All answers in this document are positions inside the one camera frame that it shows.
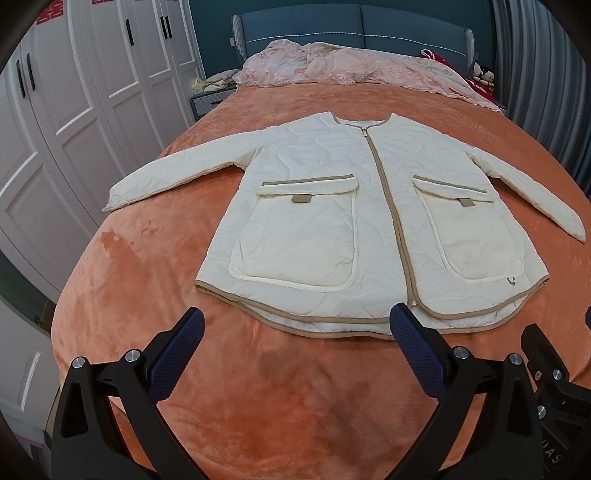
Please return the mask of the cream quilted jacket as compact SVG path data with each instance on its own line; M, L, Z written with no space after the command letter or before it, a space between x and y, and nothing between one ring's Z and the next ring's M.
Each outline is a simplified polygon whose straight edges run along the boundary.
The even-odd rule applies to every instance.
M318 113L154 160L115 184L114 211L228 166L242 182L197 289L308 337L385 337L403 303L442 332L494 328L548 280L501 180L584 241L578 214L485 150L399 115Z

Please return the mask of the orange plush bedspread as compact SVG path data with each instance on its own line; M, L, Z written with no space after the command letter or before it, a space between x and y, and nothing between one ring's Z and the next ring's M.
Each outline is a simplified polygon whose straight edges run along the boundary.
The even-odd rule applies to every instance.
M322 112L413 119L512 164L590 219L589 199L566 170L504 115L390 85L245 87L167 152ZM273 318L195 284L242 176L231 165L107 216L57 304L58 368L66 372L79 356L116 360L195 306L204 312L204 340L159 410L209 477L382 479L436 406L388 327Z

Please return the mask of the red fabric item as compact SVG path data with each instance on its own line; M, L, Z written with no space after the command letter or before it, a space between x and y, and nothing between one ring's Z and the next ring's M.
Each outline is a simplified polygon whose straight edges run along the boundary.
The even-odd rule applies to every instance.
M433 51L431 51L430 49L422 49L421 50L421 55L425 58L429 58L432 59L434 61L439 62L440 64L443 64L449 68L451 68L452 70L454 70L456 73L458 73L460 75L460 77L466 81L466 83L475 91L477 92L479 95L483 96L484 98L486 98L487 100L495 103L496 100L493 96L493 89L489 86L485 86L482 82L480 81L475 81L474 79L470 79L466 76L464 76L458 69L456 69L451 63L449 63L445 58L441 57L440 55L434 53Z

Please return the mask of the grey blue curtain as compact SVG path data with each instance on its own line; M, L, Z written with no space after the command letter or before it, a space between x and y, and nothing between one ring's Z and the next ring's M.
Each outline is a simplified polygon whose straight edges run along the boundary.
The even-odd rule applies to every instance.
M590 67L539 1L493 1L495 93L590 195Z

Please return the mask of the black white plush toy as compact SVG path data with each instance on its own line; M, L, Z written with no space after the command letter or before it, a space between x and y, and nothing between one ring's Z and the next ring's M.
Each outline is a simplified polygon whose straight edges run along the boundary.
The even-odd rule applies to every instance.
M494 84L495 74L488 67L475 62L473 65L473 79L483 85L491 86Z

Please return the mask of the dark bedside table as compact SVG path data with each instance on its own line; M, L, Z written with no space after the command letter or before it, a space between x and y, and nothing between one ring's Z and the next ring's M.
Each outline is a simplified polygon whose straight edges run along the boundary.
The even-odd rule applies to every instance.
M189 105L194 119L199 121L206 114L211 112L217 105L224 102L232 93L235 93L236 87L231 86L214 92L202 92L193 95L189 99Z

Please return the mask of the white panelled wardrobe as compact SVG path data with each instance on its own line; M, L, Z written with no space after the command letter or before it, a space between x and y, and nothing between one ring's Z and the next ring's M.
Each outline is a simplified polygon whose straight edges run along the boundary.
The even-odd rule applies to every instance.
M53 1L1 74L1 410L42 444L58 390L51 308L109 189L192 123L204 73L185 1Z

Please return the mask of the yellow white cloth pile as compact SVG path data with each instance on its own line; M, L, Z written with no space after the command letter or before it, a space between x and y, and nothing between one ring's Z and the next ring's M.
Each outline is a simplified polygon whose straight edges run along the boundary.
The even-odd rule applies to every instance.
M237 69L231 69L216 73L205 80L195 80L192 84L192 93L194 95L201 93L212 93L233 87L235 86L235 80L233 80L233 76L235 76L237 73Z

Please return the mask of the blue upholstered headboard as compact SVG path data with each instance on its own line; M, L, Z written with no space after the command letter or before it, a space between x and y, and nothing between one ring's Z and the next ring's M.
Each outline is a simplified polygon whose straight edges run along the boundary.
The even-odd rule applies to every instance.
M231 20L239 59L288 39L325 42L410 56L430 50L470 77L476 62L474 34L444 20L381 6L301 4L235 15Z

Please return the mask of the pink floral quilt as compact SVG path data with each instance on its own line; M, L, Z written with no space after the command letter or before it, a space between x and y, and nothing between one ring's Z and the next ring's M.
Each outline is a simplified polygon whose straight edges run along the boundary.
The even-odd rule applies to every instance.
M233 76L239 87L297 83L373 83L460 99L495 112L501 108L475 92L458 73L429 58L314 42L274 40L245 60Z

